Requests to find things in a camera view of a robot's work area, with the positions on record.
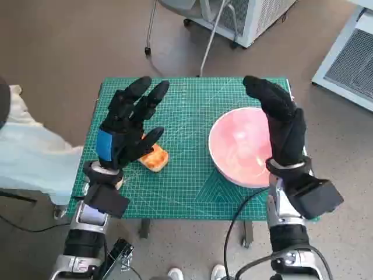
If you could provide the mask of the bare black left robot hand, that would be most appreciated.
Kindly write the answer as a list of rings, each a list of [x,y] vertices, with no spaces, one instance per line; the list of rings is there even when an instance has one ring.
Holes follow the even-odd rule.
[[[153,145],[162,136],[163,127],[145,134],[144,122],[153,117],[170,83],[163,80],[146,95],[151,83],[152,79],[144,76],[115,91],[97,133],[96,153],[101,167],[124,168],[152,152]]]

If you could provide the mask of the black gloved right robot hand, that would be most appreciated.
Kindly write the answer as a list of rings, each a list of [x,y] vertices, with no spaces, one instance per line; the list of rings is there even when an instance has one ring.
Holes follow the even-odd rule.
[[[272,159],[281,166],[304,162],[307,126],[303,109],[294,103],[287,91],[266,79],[247,75],[242,84],[249,97],[260,101],[266,114]]]

